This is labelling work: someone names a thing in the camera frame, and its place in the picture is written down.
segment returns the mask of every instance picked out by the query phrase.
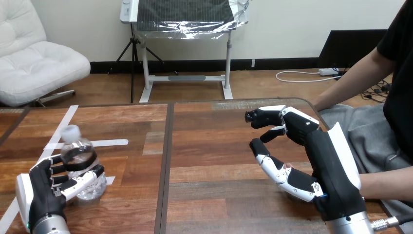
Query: robotic hand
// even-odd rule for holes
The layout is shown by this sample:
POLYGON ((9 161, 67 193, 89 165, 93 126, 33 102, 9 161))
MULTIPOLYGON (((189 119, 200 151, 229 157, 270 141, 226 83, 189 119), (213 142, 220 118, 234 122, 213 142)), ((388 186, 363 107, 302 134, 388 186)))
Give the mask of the robotic hand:
POLYGON ((86 187, 95 182, 104 172, 96 165, 76 178, 62 173, 64 165, 60 155, 47 157, 30 169, 29 174, 20 174, 16 181, 16 197, 20 215, 26 230, 32 234, 69 234, 63 208, 86 187))
POLYGON ((268 125, 274 128, 253 139, 250 147, 264 172, 286 192, 313 202, 333 234, 373 234, 399 224, 396 217, 378 220, 367 218, 366 205, 360 195, 360 178, 350 147, 337 123, 323 132, 316 119, 293 108, 261 107, 245 113, 245 121, 254 129, 268 125), (313 174, 291 167, 272 156, 264 143, 287 135, 307 152, 313 174))

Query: black monitor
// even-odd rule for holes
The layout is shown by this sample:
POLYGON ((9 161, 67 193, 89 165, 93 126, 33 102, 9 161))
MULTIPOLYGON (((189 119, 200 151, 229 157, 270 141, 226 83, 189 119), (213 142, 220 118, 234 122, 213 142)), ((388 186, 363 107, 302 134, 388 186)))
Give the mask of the black monitor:
POLYGON ((318 67, 352 67, 377 46, 386 31, 332 30, 319 56, 318 67))

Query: plastic water bottle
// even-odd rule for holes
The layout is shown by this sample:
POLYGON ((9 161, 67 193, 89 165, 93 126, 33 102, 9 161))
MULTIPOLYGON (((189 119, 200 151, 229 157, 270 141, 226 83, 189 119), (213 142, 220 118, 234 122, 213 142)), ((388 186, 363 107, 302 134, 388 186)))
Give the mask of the plastic water bottle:
MULTIPOLYGON (((78 177, 95 165, 100 164, 92 143, 85 138, 81 138, 78 126, 68 125, 62 130, 61 135, 65 142, 61 157, 69 178, 78 177)), ((105 173, 103 173, 94 184, 80 192, 77 197, 83 200, 99 198, 106 190, 106 183, 105 173)))

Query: hand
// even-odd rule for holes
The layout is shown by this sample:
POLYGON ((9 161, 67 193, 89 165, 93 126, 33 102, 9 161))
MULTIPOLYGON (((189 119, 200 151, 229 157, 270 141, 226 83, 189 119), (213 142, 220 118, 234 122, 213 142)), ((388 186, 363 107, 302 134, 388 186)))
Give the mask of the hand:
POLYGON ((46 223, 51 222, 60 233, 68 233, 63 213, 66 201, 90 186, 104 172, 102 165, 96 165, 76 178, 52 176, 66 171, 64 165, 56 165, 61 162, 60 155, 45 158, 31 168, 29 174, 17 177, 16 197, 23 224, 29 232, 37 227, 44 231, 46 223))
POLYGON ((317 120, 285 106, 246 112, 245 120, 255 129, 276 125, 261 139, 253 139, 250 147, 264 172, 280 188, 304 201, 313 201, 324 221, 365 211, 357 167, 339 124, 323 132, 317 120), (273 157, 263 144, 284 134, 305 147, 313 176, 273 157))

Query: power strip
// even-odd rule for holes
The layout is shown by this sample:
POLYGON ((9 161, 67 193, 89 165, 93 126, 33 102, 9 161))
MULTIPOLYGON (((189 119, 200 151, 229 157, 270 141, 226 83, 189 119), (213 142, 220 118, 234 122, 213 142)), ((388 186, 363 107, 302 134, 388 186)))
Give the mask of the power strip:
POLYGON ((337 75, 338 74, 338 68, 319 69, 319 73, 320 73, 321 76, 337 75))

